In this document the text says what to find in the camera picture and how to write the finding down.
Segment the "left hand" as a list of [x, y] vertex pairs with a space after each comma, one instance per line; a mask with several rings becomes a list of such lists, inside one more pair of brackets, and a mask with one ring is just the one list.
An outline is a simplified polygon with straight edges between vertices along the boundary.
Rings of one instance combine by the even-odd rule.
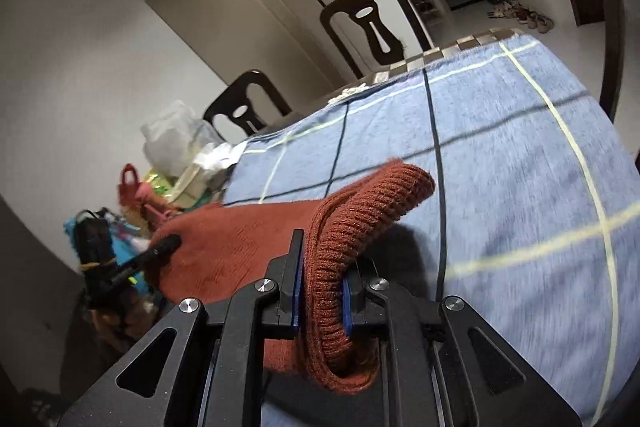
[[136, 288], [117, 295], [114, 303], [89, 296], [87, 305], [99, 340], [119, 353], [128, 351], [152, 329], [160, 311], [153, 293], [141, 295]]

